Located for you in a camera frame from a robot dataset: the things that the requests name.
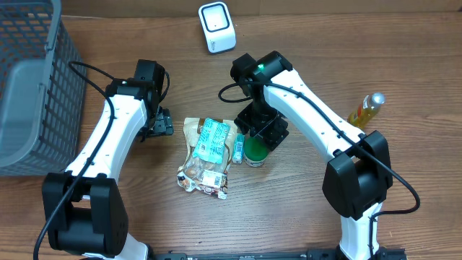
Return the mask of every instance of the small bottle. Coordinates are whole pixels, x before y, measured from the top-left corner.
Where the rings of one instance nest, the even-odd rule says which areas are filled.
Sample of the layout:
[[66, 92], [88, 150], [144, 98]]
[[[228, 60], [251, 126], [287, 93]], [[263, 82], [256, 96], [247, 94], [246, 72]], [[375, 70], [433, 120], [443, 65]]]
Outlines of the small bottle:
[[385, 95], [382, 93], [374, 93], [372, 95], [367, 95], [359, 104], [359, 107], [356, 111], [353, 111], [348, 117], [348, 123], [353, 126], [363, 129], [366, 124], [377, 115], [380, 111], [380, 107], [385, 102]]

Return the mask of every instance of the wooden table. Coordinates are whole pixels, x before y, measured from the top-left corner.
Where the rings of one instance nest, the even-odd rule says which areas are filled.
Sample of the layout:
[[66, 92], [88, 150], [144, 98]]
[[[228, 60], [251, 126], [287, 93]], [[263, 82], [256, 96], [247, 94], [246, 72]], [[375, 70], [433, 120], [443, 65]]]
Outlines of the wooden table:
[[[290, 135], [261, 168], [232, 165], [228, 200], [189, 194], [175, 182], [186, 157], [185, 117], [234, 119], [245, 103], [226, 104], [218, 91], [229, 83], [232, 61], [278, 50], [304, 81], [340, 116], [361, 99], [387, 97], [366, 132], [378, 129], [389, 143], [393, 169], [422, 198], [411, 215], [381, 217], [378, 240], [406, 248], [409, 259], [462, 256], [462, 14], [338, 14], [233, 17], [235, 50], [209, 55], [199, 19], [66, 20], [83, 59], [116, 77], [132, 77], [138, 59], [157, 60], [172, 84], [162, 105], [175, 135], [135, 142], [119, 189], [129, 232], [157, 253], [187, 254], [302, 251], [339, 243], [339, 216], [321, 191], [325, 165], [306, 138]], [[92, 71], [90, 79], [109, 81]], [[228, 98], [242, 92], [230, 91]], [[81, 147], [103, 108], [89, 88]], [[2, 178], [0, 259], [31, 259], [44, 223], [43, 177]], [[413, 205], [397, 181], [384, 209]], [[53, 251], [45, 240], [40, 259], [79, 259]]]

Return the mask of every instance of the bottle cap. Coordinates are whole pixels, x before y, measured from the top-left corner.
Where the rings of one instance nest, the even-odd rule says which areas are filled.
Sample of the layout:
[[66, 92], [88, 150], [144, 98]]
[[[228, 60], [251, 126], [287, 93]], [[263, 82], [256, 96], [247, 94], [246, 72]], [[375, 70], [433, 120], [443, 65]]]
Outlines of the bottle cap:
[[382, 105], [385, 102], [385, 95], [382, 93], [374, 93], [372, 94], [371, 101], [376, 105]]

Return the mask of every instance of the green lid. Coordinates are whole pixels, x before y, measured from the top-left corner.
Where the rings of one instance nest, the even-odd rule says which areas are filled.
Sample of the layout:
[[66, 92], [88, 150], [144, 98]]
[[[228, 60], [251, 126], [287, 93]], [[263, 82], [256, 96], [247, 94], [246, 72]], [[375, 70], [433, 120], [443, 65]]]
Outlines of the green lid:
[[258, 138], [249, 137], [244, 143], [245, 156], [254, 162], [265, 160], [268, 156], [268, 148]]

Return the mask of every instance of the plastic bag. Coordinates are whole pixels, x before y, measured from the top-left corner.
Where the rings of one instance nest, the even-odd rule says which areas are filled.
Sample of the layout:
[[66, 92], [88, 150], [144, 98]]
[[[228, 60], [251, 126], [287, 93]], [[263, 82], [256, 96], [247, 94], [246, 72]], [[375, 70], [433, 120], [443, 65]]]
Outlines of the plastic bag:
[[220, 123], [227, 124], [229, 130], [227, 130], [224, 141], [221, 163], [208, 162], [199, 156], [193, 157], [193, 151], [197, 147], [202, 129], [208, 129], [204, 127], [205, 122], [208, 120], [204, 118], [185, 119], [183, 132], [186, 138], [188, 155], [185, 163], [178, 168], [177, 183], [188, 192], [197, 189], [219, 199], [226, 199], [228, 193], [227, 174], [232, 162], [237, 127], [233, 121], [217, 120]]

